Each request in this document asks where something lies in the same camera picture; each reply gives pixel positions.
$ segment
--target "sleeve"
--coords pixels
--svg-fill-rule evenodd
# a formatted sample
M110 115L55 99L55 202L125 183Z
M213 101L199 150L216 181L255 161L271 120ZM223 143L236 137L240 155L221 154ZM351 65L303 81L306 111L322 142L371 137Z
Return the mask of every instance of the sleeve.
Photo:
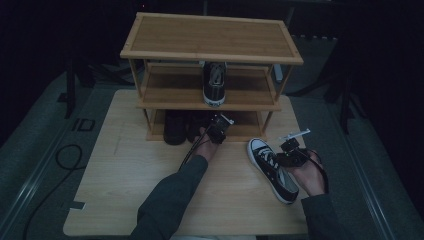
M130 239L171 238L207 167L206 159L196 155L179 172L162 179L138 209Z
M302 199L302 205L311 240L353 239L339 223L328 194Z

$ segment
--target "sneaker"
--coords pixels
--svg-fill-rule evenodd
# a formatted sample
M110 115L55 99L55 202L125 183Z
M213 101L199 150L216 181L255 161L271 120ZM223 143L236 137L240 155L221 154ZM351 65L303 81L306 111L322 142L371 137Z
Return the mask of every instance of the sneaker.
M166 110L163 140L169 145L179 145L186 140L185 111Z
M187 140L194 142L196 136L200 136L200 127L207 128L211 122L211 111L192 111L190 115Z
M219 107L225 101L226 72L226 63L206 62L203 66L203 99L211 107Z
M258 138L251 139L247 145L247 153L252 164L268 178L278 200L285 204L293 203L299 188L288 172L275 162L276 155L268 144Z

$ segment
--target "black sneaker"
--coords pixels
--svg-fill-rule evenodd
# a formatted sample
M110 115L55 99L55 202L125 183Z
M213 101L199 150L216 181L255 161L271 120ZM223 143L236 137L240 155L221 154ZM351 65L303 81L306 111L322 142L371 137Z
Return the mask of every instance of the black sneaker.
M166 110L163 140L169 145L179 145L186 139L186 112L182 110Z
M187 140L193 143L194 138L200 136L200 127L207 128L209 126L211 117L211 111L192 111L188 125Z
M247 145L250 161L271 183L272 190L278 200L285 204L293 203L299 193L299 188L290 175L275 162L275 153L264 141L254 138Z
M206 62L203 66L203 99L211 107L219 107L225 101L226 63Z

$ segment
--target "dark background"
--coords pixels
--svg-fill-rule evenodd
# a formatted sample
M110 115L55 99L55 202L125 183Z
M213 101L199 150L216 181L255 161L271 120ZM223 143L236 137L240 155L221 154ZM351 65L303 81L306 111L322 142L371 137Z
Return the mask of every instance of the dark background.
M74 60L80 84L91 87L95 79L88 66L119 64L119 52L137 11L202 15L203 2L0 1L0 145L46 86L64 72L67 59ZM293 6L291 34L338 39L326 72L352 73L352 91L424 216L424 196L419 191L424 185L422 8L414 1L209 0L207 11L215 16L285 20Z

